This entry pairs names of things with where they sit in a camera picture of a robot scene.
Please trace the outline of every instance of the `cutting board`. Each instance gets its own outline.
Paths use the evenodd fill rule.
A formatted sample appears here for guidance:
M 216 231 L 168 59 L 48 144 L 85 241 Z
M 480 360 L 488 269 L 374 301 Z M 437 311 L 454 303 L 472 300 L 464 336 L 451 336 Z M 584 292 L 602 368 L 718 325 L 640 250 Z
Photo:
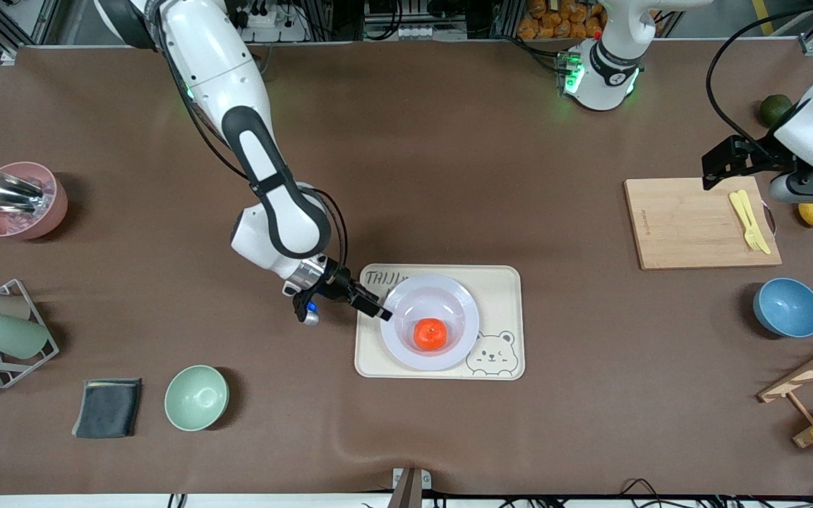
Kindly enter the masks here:
M 642 270 L 766 267 L 782 264 L 753 176 L 728 178 L 703 190 L 700 178 L 626 180 L 632 232 Z M 771 254 L 742 237 L 729 193 L 745 189 Z

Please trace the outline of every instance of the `wooden rack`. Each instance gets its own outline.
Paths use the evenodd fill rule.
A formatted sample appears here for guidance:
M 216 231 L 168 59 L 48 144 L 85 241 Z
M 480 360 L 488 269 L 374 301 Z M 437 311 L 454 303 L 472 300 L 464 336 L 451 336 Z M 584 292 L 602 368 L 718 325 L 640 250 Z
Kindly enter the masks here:
M 793 437 L 793 442 L 800 448 L 813 445 L 813 439 L 811 438 L 813 415 L 805 409 L 805 406 L 801 403 L 799 398 L 796 397 L 795 389 L 811 382 L 813 382 L 813 359 L 758 394 L 758 399 L 761 399 L 761 402 L 772 402 L 784 398 L 789 399 L 796 409 L 799 409 L 799 412 L 805 419 L 809 421 L 810 427 Z

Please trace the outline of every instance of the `table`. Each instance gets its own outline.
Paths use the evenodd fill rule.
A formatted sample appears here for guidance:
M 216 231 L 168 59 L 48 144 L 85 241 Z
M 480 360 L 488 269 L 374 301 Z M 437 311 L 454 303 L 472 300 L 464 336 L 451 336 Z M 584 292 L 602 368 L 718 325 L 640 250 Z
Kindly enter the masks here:
M 0 392 L 0 492 L 363 491 L 414 465 L 443 492 L 613 494 L 643 476 L 667 493 L 813 495 L 813 449 L 790 443 L 802 417 L 754 398 L 813 338 L 768 340 L 749 317 L 758 283 L 813 287 L 813 231 L 771 203 L 781 267 L 636 260 L 622 181 L 700 176 L 731 134 L 704 96 L 718 46 L 655 42 L 608 113 L 560 99 L 507 43 L 275 50 L 278 145 L 342 206 L 355 273 L 519 270 L 516 382 L 359 377 L 352 309 L 320 303 L 322 325 L 298 324 L 281 281 L 229 247 L 254 198 L 204 147 L 161 57 L 22 49 L 0 71 L 0 165 L 47 165 L 71 211 L 49 238 L 0 241 L 0 283 L 25 281 L 64 352 Z M 740 42 L 716 94 L 758 133 L 752 101 L 812 81 L 794 40 Z M 219 428 L 183 433 L 162 395 L 194 363 L 222 368 L 233 397 Z M 71 437 L 82 382 L 100 377 L 144 380 L 135 437 Z

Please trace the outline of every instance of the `green indicator light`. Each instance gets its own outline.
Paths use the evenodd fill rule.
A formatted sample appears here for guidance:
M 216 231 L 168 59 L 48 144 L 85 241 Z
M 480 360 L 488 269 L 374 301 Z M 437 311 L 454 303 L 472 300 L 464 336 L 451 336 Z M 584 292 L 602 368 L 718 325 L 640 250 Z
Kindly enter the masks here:
M 583 64 L 579 64 L 577 69 L 567 77 L 567 86 L 565 86 L 565 90 L 568 93 L 575 93 L 575 91 L 579 89 L 579 83 L 582 82 L 584 74 L 585 67 Z
M 632 77 L 630 77 L 630 86 L 626 89 L 626 95 L 632 93 L 632 89 L 635 88 L 635 78 L 639 77 L 639 70 L 636 68 L 635 72 L 633 72 Z

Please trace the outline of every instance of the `green bowl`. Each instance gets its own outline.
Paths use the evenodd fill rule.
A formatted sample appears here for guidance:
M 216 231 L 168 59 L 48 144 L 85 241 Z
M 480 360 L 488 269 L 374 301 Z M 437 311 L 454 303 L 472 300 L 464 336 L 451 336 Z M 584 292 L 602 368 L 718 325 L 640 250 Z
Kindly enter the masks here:
M 165 415 L 180 430 L 203 430 L 215 423 L 226 407 L 228 382 L 208 365 L 181 370 L 165 392 Z

